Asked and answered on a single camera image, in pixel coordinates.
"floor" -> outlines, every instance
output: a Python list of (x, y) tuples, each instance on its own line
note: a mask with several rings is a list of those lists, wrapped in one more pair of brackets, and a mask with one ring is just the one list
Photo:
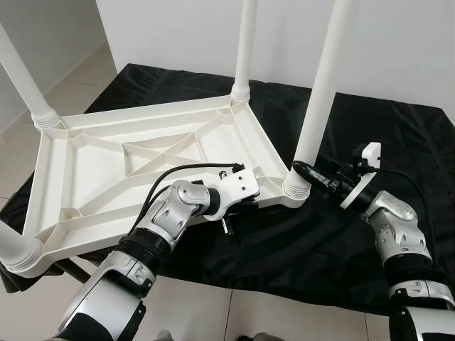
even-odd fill
[[(109, 48), (104, 46), (66, 86), (54, 92), (49, 103), (60, 115), (82, 114), (116, 74)], [(0, 209), (33, 172), (38, 146), (39, 133), (27, 115), (0, 140)], [(93, 272), (91, 264), (78, 263)], [(24, 293), (6, 294), (0, 288), (0, 306), (8, 307), (0, 309), (0, 340), (50, 337), (79, 287), (64, 275), (42, 278)], [(233, 341), (257, 332), (287, 341), (389, 340), (388, 321), (382, 316), (166, 277), (158, 278), (145, 304), (147, 313), (137, 341), (152, 340), (160, 329), (170, 330), (176, 341)]]

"black cloth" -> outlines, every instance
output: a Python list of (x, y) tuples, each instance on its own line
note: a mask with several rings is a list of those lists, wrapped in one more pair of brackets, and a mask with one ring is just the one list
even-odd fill
[[(229, 94), (233, 79), (128, 65), (87, 112)], [(250, 82), (250, 106), (290, 166), (311, 90)], [(455, 128), (442, 110), (337, 94), (321, 152), (350, 163), (360, 143), (381, 142), (381, 166), (409, 173), (423, 188), (434, 218), (439, 260), (455, 283)], [(379, 174), (373, 185), (423, 205), (410, 184)], [(387, 284), (371, 227), (317, 190), (299, 209), (267, 207), (232, 217), (235, 236), (220, 222), (189, 227), (161, 274), (226, 288), (264, 291), (307, 303), (387, 313)], [(108, 250), (84, 255), (100, 261)]]

